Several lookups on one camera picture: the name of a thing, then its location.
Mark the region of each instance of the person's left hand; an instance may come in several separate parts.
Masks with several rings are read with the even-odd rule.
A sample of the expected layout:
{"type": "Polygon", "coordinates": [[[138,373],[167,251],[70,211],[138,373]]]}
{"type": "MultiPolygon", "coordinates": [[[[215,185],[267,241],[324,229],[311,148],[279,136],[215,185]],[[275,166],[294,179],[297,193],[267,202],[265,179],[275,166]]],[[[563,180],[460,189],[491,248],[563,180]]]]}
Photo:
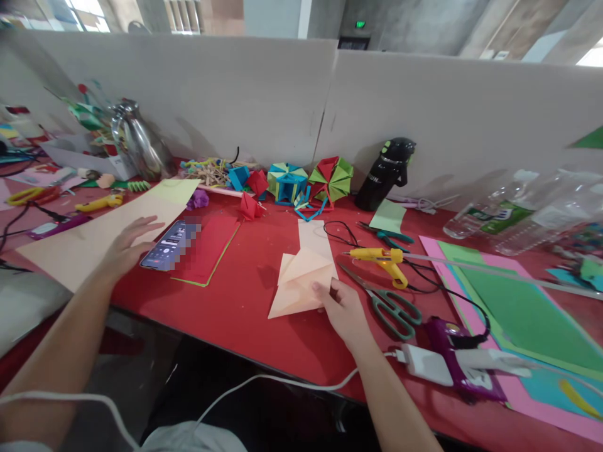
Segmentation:
{"type": "Polygon", "coordinates": [[[132,243],[146,232],[165,226],[165,223],[153,223],[156,219],[157,215],[139,218],[127,226],[107,250],[96,273],[108,277],[114,283],[128,273],[136,265],[140,255],[155,246],[153,242],[143,242],[136,246],[132,246],[132,243]]]}

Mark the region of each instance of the hand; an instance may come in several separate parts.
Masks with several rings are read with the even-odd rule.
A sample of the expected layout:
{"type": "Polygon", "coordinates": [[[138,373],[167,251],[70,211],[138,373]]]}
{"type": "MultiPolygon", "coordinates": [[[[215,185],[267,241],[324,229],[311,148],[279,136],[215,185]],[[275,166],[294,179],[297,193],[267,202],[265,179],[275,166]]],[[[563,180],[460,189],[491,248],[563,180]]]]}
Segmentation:
{"type": "Polygon", "coordinates": [[[132,246],[132,243],[146,232],[165,226],[165,223],[153,223],[156,219],[157,215],[139,218],[127,226],[113,241],[95,272],[109,277],[114,283],[128,273],[136,265],[140,255],[155,246],[153,242],[143,242],[136,246],[132,246]]]}
{"type": "Polygon", "coordinates": [[[328,288],[318,282],[312,284],[312,289],[325,306],[331,325],[352,353],[358,347],[374,342],[358,292],[335,278],[331,279],[335,298],[331,297],[328,288]]]}

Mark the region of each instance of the green bottle label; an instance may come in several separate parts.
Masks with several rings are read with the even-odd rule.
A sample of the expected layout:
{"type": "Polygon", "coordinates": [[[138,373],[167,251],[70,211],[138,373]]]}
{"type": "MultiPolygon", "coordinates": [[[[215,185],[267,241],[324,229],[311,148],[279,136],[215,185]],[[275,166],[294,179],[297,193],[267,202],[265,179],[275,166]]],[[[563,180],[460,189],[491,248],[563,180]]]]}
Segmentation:
{"type": "Polygon", "coordinates": [[[498,215],[496,215],[487,225],[481,230],[488,234],[500,234],[505,229],[516,225],[524,218],[529,217],[534,210],[526,209],[515,205],[509,201],[501,202],[498,215]]]}
{"type": "Polygon", "coordinates": [[[488,215],[487,213],[484,213],[481,210],[478,210],[473,207],[467,211],[466,215],[471,215],[472,217],[474,217],[480,221],[489,221],[489,220],[492,220],[492,218],[494,218],[493,215],[488,215]]]}

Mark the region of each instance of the desk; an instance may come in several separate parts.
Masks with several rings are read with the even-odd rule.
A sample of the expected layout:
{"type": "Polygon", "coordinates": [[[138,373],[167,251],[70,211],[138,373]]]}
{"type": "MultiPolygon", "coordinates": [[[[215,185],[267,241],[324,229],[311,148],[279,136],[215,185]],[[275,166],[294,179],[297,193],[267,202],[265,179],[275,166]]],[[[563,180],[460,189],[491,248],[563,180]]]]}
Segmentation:
{"type": "MultiPolygon", "coordinates": [[[[86,193],[98,192],[98,189],[79,190],[73,202],[81,202],[81,197],[90,196],[86,193]]],[[[74,197],[60,198],[47,207],[66,212],[69,206],[57,205],[69,198],[74,197]]],[[[238,198],[210,195],[210,205],[199,212],[202,217],[211,212],[237,215],[238,205],[238,198]]],[[[113,303],[134,315],[161,323],[285,374],[314,384],[339,383],[355,365],[325,314],[309,311],[267,320],[276,292],[281,255],[297,253],[300,245],[297,233],[299,217],[293,213],[293,209],[271,202],[265,205],[268,209],[265,217],[241,225],[207,288],[175,281],[168,274],[136,267],[117,285],[113,303]]],[[[16,209],[0,212],[0,225],[6,225],[17,213],[16,209]]],[[[35,220],[29,216],[28,213],[17,222],[15,230],[33,227],[43,221],[39,215],[35,220]]],[[[426,214],[409,211],[403,222],[403,232],[415,240],[419,235],[427,235],[451,241],[442,232],[442,225],[450,216],[450,212],[427,217],[426,214]]],[[[334,212],[324,213],[318,219],[344,221],[350,225],[362,245],[381,247],[382,244],[371,233],[354,226],[357,221],[368,221],[371,217],[371,213],[358,211],[352,200],[345,198],[337,202],[334,212]]],[[[7,250],[27,240],[24,237],[11,238],[7,250]]],[[[349,251],[348,245],[333,240],[330,243],[336,259],[339,259],[341,252],[349,251]]],[[[486,250],[476,240],[467,239],[463,244],[486,250]]],[[[408,248],[413,253],[425,253],[418,240],[408,248]]],[[[3,258],[14,265],[27,264],[15,252],[5,252],[3,258]]],[[[550,265],[555,258],[539,252],[527,252],[518,260],[534,277],[544,277],[546,265],[550,265]]],[[[407,268],[403,267],[403,270],[412,284],[426,287],[425,281],[407,268]]],[[[343,282],[355,287],[345,272],[340,271],[339,276],[343,282]]],[[[416,303],[425,318],[437,315],[460,321],[448,297],[442,293],[408,293],[406,296],[416,303]]],[[[603,327],[600,325],[602,303],[561,292],[553,296],[599,343],[603,343],[603,327]]],[[[361,299],[371,331],[381,349],[387,350],[397,345],[369,309],[364,292],[361,292],[361,299]]],[[[427,345],[420,328],[416,342],[419,346],[427,345]]],[[[454,391],[416,379],[402,365],[396,362],[392,364],[427,423],[435,431],[493,451],[603,449],[592,441],[494,402],[478,402],[475,406],[468,406],[454,391]]],[[[340,393],[358,401],[365,400],[358,377],[352,379],[340,393]]]]}

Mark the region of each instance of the pliers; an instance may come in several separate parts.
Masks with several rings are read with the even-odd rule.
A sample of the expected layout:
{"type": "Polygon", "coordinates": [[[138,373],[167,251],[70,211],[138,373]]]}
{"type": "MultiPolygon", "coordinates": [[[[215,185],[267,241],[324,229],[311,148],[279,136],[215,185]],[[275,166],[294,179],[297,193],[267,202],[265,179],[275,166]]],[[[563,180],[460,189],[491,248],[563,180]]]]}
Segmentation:
{"type": "Polygon", "coordinates": [[[405,234],[398,234],[397,232],[391,232],[391,231],[385,231],[383,229],[377,229],[377,228],[369,226],[365,222],[358,222],[357,224],[358,224],[358,226],[361,226],[365,229],[368,229],[368,230],[376,233],[377,238],[383,240],[383,242],[385,242],[385,244],[388,247],[401,249],[405,253],[410,253],[410,251],[405,248],[402,248],[400,245],[398,245],[392,239],[399,239],[399,240],[402,240],[403,242],[411,243],[411,244],[415,243],[414,239],[410,238],[409,236],[407,236],[405,234]]]}

